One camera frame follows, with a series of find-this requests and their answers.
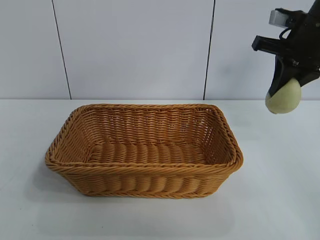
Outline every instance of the wicker basket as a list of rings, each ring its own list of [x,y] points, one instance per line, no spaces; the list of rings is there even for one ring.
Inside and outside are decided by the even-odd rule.
[[[199,198],[243,156],[213,105],[92,104],[74,110],[45,163],[88,196]]]

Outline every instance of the white tabletop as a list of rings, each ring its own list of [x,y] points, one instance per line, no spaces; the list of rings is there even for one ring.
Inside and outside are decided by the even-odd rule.
[[[92,103],[220,107],[244,164],[196,199],[87,197],[44,164],[75,108]],[[263,101],[0,100],[2,240],[319,240],[320,101],[274,115]]]

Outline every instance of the basket bottom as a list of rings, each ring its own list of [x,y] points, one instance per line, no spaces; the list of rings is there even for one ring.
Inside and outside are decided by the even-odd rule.
[[[206,164],[194,143],[96,143],[87,163]]]
[[[101,192],[101,193],[83,193],[83,195],[89,197],[133,197],[133,198],[155,198],[155,199],[194,199],[194,198],[204,198],[214,192],[207,192],[203,194],[198,193],[184,193],[184,194],[162,194],[162,193],[136,193],[136,192],[126,192],[126,193],[112,193],[112,192]]]

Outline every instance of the panel seam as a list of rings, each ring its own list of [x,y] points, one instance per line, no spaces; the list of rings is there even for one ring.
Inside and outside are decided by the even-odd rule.
[[[215,20],[215,9],[216,9],[216,0],[213,0],[211,28],[210,28],[210,38],[209,38],[209,47],[208,47],[208,56],[207,56],[207,60],[206,60],[206,69],[205,69],[203,100],[206,99],[206,88],[207,88],[208,69],[209,69],[209,61],[210,61],[210,53],[211,53],[211,40],[212,40],[212,34],[213,34],[213,28],[214,28],[214,20]]]
[[[71,91],[70,91],[70,85],[69,85],[69,79],[68,79],[68,74],[67,74],[67,68],[66,68],[66,62],[65,62],[65,56],[64,56],[64,51],[62,49],[62,44],[61,44],[61,38],[60,38],[60,32],[59,32],[59,27],[58,27],[58,21],[57,21],[57,16],[56,16],[54,0],[51,0],[51,3],[52,3],[53,16],[54,16],[54,21],[55,21],[55,26],[56,26],[56,32],[57,32],[57,35],[58,35],[58,40],[59,40],[59,45],[60,45],[60,51],[61,51],[61,56],[62,56],[62,62],[63,62],[63,68],[64,68],[64,73],[65,73],[66,84],[67,84],[67,87],[68,87],[70,100],[72,100]]]

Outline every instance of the woven basket rim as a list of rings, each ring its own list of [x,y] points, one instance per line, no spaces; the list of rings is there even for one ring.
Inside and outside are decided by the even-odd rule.
[[[195,163],[87,163],[87,162],[61,162],[54,158],[54,152],[59,146],[62,144],[62,140],[64,136],[70,133],[70,126],[74,124],[74,121],[85,111],[86,113],[93,108],[109,108],[109,109],[128,109],[135,108],[141,110],[157,110],[168,112],[170,109],[185,109],[185,110],[195,110],[195,109],[203,109],[203,110],[212,110],[218,113],[218,126],[223,129],[225,133],[225,140],[228,141],[228,145],[231,147],[232,152],[232,160],[228,163],[216,163],[216,164],[195,164]],[[204,172],[208,174],[212,173],[221,173],[224,171],[235,172],[238,170],[243,164],[243,155],[238,146],[238,143],[224,117],[223,112],[215,105],[210,104],[108,104],[108,103],[99,103],[99,104],[88,104],[83,105],[76,108],[69,116],[69,118],[65,121],[62,126],[59,134],[56,136],[52,144],[50,145],[48,151],[45,155],[45,163],[49,168],[54,169],[56,172],[66,172],[66,173],[78,173],[80,170],[86,169],[85,172],[94,173],[96,169],[99,169],[99,172],[104,169],[107,172],[112,173],[113,169],[119,170],[123,169],[124,171],[128,171],[128,168],[134,168],[135,173],[144,173],[149,168],[162,168],[168,173],[168,170],[178,170],[183,175],[183,170],[188,171],[188,175],[190,174],[190,169],[192,168],[193,174],[197,174],[197,170],[199,170],[199,174],[203,175]]]

